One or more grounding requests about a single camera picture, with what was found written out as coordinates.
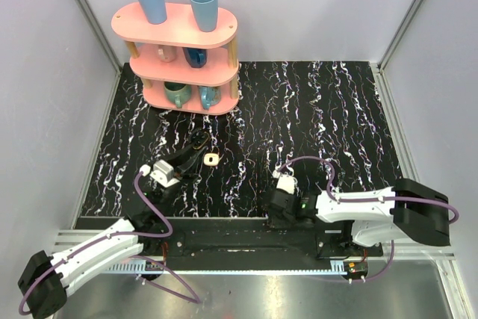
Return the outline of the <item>beige earbud charging case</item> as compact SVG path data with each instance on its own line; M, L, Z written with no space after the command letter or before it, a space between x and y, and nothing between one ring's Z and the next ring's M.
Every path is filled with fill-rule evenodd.
M209 167L216 167L220 162L220 156L217 153L207 153L203 158L203 163Z

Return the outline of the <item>black earbud charging case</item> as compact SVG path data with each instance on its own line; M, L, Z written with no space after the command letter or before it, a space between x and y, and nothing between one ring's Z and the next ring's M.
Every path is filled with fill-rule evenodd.
M195 150L201 149L209 141L209 133L197 131L190 136L190 142Z

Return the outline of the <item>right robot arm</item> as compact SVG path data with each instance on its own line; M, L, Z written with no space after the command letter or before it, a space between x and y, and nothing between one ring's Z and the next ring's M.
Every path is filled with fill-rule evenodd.
M351 222L348 233L339 238L341 252L351 257L365 247L397 239L431 247L450 245L448 198L411 179L398 179L391 187L373 191L315 190L298 196L296 179L280 175L266 211L276 228Z

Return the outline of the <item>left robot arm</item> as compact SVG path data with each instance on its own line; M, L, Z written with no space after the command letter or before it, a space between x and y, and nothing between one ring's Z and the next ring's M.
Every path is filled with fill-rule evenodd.
M202 159L204 151L202 145L188 144L153 165L142 165L134 178L134 189L146 210L136 218L119 219L103 232L59 253L39 251L32 255L18 281L22 293L19 314L48 318L82 285L123 259L141 253L155 255L162 240L173 234L173 226L141 190L140 179L153 179L169 194L190 176L190 168Z

